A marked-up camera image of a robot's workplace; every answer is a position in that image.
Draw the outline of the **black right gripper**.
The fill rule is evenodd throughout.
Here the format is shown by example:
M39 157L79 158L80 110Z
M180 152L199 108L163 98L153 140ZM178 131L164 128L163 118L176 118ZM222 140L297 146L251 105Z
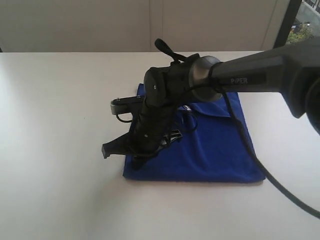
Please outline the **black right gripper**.
M140 170L159 152L168 148L180 130L172 131L175 114L183 102L195 100L189 84L189 72L192 65L200 59L193 54L183 59L176 59L170 66L151 67L143 79L144 100L129 133L104 143L102 156L129 155L131 168Z

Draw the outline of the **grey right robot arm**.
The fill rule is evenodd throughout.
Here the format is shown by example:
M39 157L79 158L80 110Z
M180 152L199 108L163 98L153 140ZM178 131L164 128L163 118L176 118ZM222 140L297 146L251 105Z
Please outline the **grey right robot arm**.
M156 48L172 58L169 66L151 67L144 75L144 95L114 99L115 116L132 114L128 133L104 143L104 158L133 157L141 168L160 151L179 141L179 107L212 102L227 93L280 93L296 118L307 115L320 129L320 43L313 38L229 61L174 52L162 39Z

